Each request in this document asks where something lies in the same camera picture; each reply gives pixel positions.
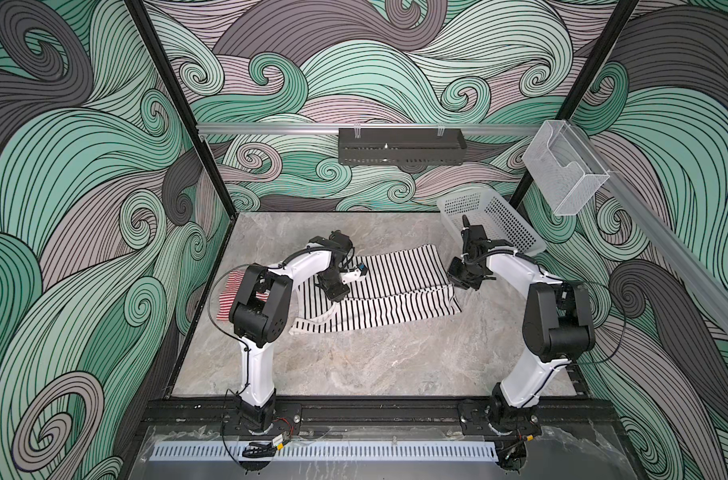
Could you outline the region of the black white striped tank top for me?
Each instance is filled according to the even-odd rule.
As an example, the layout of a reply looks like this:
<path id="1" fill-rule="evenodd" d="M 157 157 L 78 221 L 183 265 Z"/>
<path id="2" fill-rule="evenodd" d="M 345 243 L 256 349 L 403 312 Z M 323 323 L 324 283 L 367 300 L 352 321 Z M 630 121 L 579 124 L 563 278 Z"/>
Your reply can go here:
<path id="1" fill-rule="evenodd" d="M 372 256 L 354 262 L 367 274 L 333 302 L 316 279 L 298 291 L 298 316 L 292 334 L 327 334 L 399 325 L 462 312 L 433 244 Z"/>

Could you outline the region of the red white striped tank top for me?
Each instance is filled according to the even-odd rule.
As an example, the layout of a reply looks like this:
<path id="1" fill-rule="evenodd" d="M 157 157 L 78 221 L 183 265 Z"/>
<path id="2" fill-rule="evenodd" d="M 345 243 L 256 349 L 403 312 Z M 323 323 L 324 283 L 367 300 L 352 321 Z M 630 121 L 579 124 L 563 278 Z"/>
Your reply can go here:
<path id="1" fill-rule="evenodd" d="M 234 269 L 226 275 L 224 289 L 218 297 L 217 321 L 228 321 L 230 310 L 240 288 L 243 275 L 243 269 Z"/>

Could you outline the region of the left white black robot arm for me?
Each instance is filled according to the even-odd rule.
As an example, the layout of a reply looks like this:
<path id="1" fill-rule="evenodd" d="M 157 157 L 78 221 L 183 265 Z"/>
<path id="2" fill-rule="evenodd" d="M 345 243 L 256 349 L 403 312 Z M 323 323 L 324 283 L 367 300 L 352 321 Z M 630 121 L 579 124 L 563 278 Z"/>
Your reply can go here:
<path id="1" fill-rule="evenodd" d="M 342 301 L 350 293 L 344 274 L 354 252 L 350 237 L 335 230 L 327 237 L 310 239 L 303 249 L 276 264 L 246 267 L 228 321 L 242 344 L 238 410 L 252 426 L 266 430 L 273 421 L 274 342 L 286 327 L 293 292 L 316 279 L 328 300 Z"/>

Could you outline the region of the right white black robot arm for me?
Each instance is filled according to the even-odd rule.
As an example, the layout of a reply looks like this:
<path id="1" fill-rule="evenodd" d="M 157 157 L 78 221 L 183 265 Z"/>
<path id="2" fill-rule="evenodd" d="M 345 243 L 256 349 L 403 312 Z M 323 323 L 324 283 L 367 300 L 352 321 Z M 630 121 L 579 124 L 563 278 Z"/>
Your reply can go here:
<path id="1" fill-rule="evenodd" d="M 595 345 L 588 289 L 582 282 L 551 275 L 506 240 L 487 237 L 481 225 L 463 215 L 462 254 L 452 259 L 448 277 L 464 290 L 502 279 L 525 300 L 521 333 L 525 349 L 491 397 L 492 420 L 499 422 L 539 403 L 555 374 Z"/>

